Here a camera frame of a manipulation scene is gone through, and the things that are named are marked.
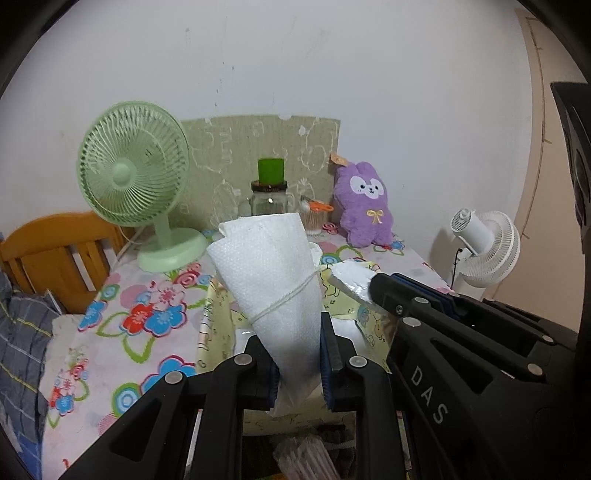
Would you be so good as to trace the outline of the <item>clear plastic packet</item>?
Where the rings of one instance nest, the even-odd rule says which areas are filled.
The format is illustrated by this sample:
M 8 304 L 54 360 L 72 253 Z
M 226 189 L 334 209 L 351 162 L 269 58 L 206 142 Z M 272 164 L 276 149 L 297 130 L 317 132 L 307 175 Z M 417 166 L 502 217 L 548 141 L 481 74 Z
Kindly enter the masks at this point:
M 339 473 L 318 436 L 283 439 L 276 446 L 273 458 L 288 480 L 339 480 Z

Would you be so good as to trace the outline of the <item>white tissue packet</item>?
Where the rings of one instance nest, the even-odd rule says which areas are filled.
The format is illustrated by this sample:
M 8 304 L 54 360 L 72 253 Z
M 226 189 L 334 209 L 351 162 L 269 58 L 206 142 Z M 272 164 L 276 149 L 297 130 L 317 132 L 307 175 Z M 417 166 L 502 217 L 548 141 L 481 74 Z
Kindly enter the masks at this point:
M 346 296 L 366 306 L 374 304 L 370 298 L 370 281 L 377 275 L 374 270 L 355 260 L 332 264 L 329 269 L 329 282 Z

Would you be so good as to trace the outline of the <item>floral tablecloth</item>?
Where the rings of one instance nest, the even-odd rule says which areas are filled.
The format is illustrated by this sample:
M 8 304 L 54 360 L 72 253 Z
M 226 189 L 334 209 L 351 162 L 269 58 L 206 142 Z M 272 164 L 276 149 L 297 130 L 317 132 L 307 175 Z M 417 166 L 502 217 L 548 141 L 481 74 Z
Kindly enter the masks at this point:
M 387 247 L 356 248 L 329 230 L 315 236 L 315 243 L 322 266 L 356 260 L 448 291 L 447 283 L 401 239 Z M 128 252 L 84 314 L 55 320 L 41 381 L 48 402 L 43 478 L 60 477 L 166 373 L 201 374 L 198 329 L 212 280 L 215 269 L 208 258 L 149 274 Z

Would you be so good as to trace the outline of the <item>white standing fan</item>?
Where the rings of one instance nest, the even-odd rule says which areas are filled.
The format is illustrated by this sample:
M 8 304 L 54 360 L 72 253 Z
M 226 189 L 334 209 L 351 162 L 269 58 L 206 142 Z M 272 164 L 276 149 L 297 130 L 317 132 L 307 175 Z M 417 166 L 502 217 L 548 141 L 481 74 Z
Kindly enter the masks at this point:
M 478 214 L 459 210 L 450 222 L 453 234 L 467 253 L 460 254 L 460 276 L 471 287 L 486 289 L 503 281 L 515 268 L 521 237 L 508 215 L 501 211 Z

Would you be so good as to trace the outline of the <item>yellow cartoon fabric storage box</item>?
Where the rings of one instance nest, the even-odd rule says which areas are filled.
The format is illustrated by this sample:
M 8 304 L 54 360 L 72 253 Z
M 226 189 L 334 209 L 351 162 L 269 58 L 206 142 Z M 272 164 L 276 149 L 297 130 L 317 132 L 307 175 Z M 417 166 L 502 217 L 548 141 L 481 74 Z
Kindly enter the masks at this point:
M 384 365 L 393 340 L 397 319 L 360 304 L 329 282 L 331 268 L 320 268 L 324 308 L 332 316 L 335 333 L 348 337 L 356 351 Z M 197 372 L 207 373 L 223 360 L 242 352 L 253 334 L 249 321 L 239 311 L 235 298 L 217 280 L 209 284 L 197 340 Z M 332 413 L 317 388 L 293 413 L 273 417 L 266 412 L 247 410 L 243 419 L 246 436 L 303 432 L 312 428 L 351 422 L 352 413 Z

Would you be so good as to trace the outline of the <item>purple bunny plush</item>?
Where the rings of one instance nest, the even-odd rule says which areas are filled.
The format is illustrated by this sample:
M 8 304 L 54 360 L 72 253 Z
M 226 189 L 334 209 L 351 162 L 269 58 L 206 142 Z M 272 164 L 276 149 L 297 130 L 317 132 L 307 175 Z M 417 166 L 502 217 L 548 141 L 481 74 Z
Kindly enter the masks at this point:
M 346 232 L 348 243 L 358 248 L 390 245 L 394 240 L 394 218 L 388 191 L 375 167 L 341 157 L 334 163 L 337 169 L 332 197 L 341 213 L 339 226 Z

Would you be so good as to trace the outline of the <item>grey plaid bedding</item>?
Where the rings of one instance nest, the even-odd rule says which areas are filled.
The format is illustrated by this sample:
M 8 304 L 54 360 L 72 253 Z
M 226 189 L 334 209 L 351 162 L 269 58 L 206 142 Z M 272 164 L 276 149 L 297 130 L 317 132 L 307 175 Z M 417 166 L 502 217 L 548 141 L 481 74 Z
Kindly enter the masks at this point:
M 48 297 L 26 294 L 1 275 L 1 426 L 36 476 L 47 413 L 39 384 L 57 317 Z

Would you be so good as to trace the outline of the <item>cotton swab jar orange lid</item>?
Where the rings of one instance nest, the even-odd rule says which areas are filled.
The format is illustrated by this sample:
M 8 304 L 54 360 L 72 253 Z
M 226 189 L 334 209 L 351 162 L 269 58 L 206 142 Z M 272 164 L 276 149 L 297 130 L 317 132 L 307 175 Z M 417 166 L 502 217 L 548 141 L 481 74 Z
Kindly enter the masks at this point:
M 329 214 L 334 210 L 332 205 L 301 196 L 300 212 L 301 223 L 308 235 L 318 235 L 322 232 L 322 226 L 328 222 Z

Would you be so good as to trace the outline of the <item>glass mason jar mug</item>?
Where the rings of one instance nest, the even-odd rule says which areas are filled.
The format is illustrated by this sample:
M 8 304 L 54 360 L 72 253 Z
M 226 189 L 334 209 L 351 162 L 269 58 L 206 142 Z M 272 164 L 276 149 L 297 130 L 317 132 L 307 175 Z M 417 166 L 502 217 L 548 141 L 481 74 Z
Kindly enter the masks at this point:
M 252 181 L 252 197 L 249 199 L 253 216 L 290 213 L 294 211 L 294 196 L 287 192 L 287 181 L 264 184 Z

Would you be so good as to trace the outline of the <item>green cup on jar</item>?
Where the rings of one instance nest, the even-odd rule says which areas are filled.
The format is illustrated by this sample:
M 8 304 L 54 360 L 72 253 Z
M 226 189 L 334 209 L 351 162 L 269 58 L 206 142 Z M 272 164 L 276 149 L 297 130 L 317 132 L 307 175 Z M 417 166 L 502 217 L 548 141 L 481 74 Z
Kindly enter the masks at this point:
M 280 185 L 284 182 L 283 158 L 260 158 L 257 161 L 259 183 L 262 185 Z

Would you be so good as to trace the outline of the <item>green desk fan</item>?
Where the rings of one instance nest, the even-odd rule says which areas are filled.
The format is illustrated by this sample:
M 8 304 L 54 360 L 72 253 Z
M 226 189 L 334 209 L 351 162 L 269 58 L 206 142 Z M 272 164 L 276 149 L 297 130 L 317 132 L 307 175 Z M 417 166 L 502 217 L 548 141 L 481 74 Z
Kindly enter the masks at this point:
M 208 242 L 197 229 L 169 225 L 189 169 L 181 124 L 163 108 L 126 101 L 102 113 L 80 145 L 77 178 L 92 210 L 119 227 L 151 226 L 137 253 L 146 272 L 168 272 L 197 261 Z

